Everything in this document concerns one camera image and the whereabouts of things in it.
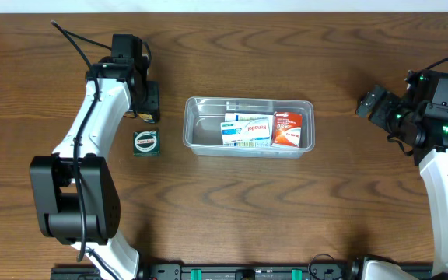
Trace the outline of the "small dark bottle white cap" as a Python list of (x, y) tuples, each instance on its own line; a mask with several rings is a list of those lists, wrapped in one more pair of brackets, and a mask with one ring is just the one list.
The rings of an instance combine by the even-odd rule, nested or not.
[(160, 116), (158, 112), (155, 113), (138, 113), (138, 117), (142, 119), (144, 122), (149, 124), (156, 124), (159, 122)]

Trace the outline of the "clear plastic container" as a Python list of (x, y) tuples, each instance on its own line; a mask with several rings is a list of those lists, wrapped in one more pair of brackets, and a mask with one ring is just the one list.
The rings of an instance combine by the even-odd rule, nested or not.
[(313, 105), (302, 100), (191, 97), (183, 142), (201, 156), (297, 159), (313, 149)]

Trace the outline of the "red and white box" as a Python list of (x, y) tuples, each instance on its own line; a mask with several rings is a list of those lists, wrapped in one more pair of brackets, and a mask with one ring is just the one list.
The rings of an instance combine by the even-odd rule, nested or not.
[(275, 112), (272, 132), (273, 147), (300, 147), (303, 116), (293, 112)]

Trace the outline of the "white Panadol box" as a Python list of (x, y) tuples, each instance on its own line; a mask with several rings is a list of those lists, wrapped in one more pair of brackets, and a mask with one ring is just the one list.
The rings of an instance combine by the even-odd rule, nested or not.
[(220, 128), (222, 142), (225, 145), (269, 140), (271, 138), (271, 129), (267, 118), (222, 122)]

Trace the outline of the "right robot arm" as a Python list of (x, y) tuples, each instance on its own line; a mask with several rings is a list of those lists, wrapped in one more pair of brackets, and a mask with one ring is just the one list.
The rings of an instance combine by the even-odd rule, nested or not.
[(429, 200), (434, 239), (431, 277), (448, 279), (448, 73), (409, 71), (408, 87), (397, 96), (375, 86), (363, 96), (357, 115), (387, 133), (387, 140), (405, 152), (419, 168)]

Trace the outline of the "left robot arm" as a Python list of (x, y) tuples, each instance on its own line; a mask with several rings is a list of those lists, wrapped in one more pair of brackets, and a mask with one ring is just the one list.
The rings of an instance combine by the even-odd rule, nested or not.
[(89, 64), (82, 106), (49, 156), (34, 156), (30, 181), (40, 231), (88, 257), (103, 279), (147, 279), (139, 252), (119, 230), (121, 203), (107, 157), (121, 119), (155, 124), (159, 87), (147, 79), (152, 55), (142, 39), (115, 34), (110, 55)]

